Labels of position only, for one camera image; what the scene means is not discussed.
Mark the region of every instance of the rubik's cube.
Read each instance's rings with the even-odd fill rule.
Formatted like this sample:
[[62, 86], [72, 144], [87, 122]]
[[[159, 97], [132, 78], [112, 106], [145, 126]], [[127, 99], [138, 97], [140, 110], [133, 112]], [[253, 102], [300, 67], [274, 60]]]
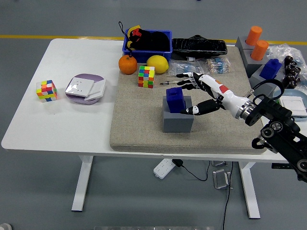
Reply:
[[140, 66], [139, 69], [139, 87], [153, 88], [154, 87], [154, 67]]
[[41, 102], [51, 102], [58, 98], [57, 89], [52, 80], [36, 83], [36, 94]]

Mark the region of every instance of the plastic bag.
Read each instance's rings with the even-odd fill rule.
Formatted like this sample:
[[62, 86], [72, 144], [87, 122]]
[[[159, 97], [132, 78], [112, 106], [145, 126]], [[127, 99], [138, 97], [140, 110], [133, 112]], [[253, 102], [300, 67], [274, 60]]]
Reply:
[[[307, 65], [300, 50], [290, 47], [285, 43], [279, 46], [270, 46], [266, 54], [268, 59], [276, 58], [282, 64], [284, 64], [284, 59], [286, 56], [291, 56], [293, 61], [297, 63], [297, 67], [301, 69], [300, 73], [298, 74], [301, 81], [297, 84], [295, 89], [307, 94]], [[279, 71], [285, 74], [283, 67], [281, 67]]]
[[205, 61], [210, 73], [229, 73], [230, 62], [224, 57], [214, 57]]
[[169, 75], [176, 76], [177, 74], [188, 73], [188, 72], [195, 72], [202, 74], [208, 73], [204, 71], [198, 60], [195, 61], [180, 61], [173, 59], [170, 60], [169, 69], [168, 69]]
[[276, 58], [280, 63], [283, 63], [286, 56], [293, 57], [293, 61], [301, 68], [301, 73], [307, 73], [307, 66], [300, 50], [292, 48], [286, 43], [279, 46], [270, 46], [267, 50], [268, 59]]

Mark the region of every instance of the gray block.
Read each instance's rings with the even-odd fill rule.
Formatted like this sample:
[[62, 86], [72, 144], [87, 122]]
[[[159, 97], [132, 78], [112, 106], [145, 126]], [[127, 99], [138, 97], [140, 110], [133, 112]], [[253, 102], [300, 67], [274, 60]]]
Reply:
[[251, 49], [244, 49], [243, 53], [241, 54], [248, 78], [250, 78], [253, 73], [256, 72], [256, 70], [258, 70], [262, 65], [265, 65], [269, 61], [266, 55], [264, 55], [261, 61], [255, 61], [250, 57], [252, 52], [253, 50]]
[[[248, 79], [251, 88], [255, 87], [257, 84], [265, 80], [263, 77], [260, 76], [260, 73], [263, 70], [263, 67], [264, 65], [262, 65], [258, 70], [256, 70], [256, 72]], [[283, 80], [283, 77], [284, 77], [284, 74], [282, 74], [281, 72], [278, 72], [274, 79], [277, 79], [281, 82]], [[276, 87], [277, 86], [272, 83], [266, 83], [264, 85], [261, 85], [259, 88], [257, 88], [254, 91], [254, 95], [258, 96], [260, 94], [264, 94], [267, 97], [271, 97]]]
[[245, 43], [247, 36], [239, 36], [238, 39], [236, 40], [235, 47], [238, 47], [240, 54], [243, 53], [243, 49], [251, 49], [254, 50], [255, 46], [250, 46]]
[[[186, 108], [192, 107], [191, 96], [184, 96]], [[194, 115], [171, 113], [163, 96], [162, 102], [162, 130], [164, 133], [190, 133]]]

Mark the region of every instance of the orange cylinder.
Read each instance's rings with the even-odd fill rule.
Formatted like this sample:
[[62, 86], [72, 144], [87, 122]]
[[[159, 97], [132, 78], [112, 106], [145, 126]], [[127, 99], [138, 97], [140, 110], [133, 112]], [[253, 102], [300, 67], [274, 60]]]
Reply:
[[255, 48], [253, 52], [251, 53], [250, 57], [255, 61], [261, 61], [268, 47], [269, 47], [269, 43], [267, 41], [259, 40], [256, 43]]
[[262, 33], [262, 28], [259, 26], [252, 26], [248, 37], [245, 41], [246, 44], [250, 45], [250, 46], [255, 46], [257, 41], [259, 40], [260, 36]]

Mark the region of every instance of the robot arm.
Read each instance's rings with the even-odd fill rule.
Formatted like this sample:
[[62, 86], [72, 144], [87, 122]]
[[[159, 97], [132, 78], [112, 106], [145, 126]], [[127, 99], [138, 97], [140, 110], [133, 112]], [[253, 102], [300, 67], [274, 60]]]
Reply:
[[229, 110], [234, 118], [245, 120], [248, 126], [254, 125], [262, 116], [268, 118], [269, 123], [252, 141], [252, 147], [279, 152], [296, 171], [298, 180], [307, 183], [307, 137], [300, 134], [290, 110], [266, 96], [259, 104], [247, 97], [238, 97], [209, 75], [185, 73], [177, 77], [189, 77], [177, 83], [183, 89], [201, 89], [213, 98], [182, 110], [183, 114], [203, 115], [223, 108]]

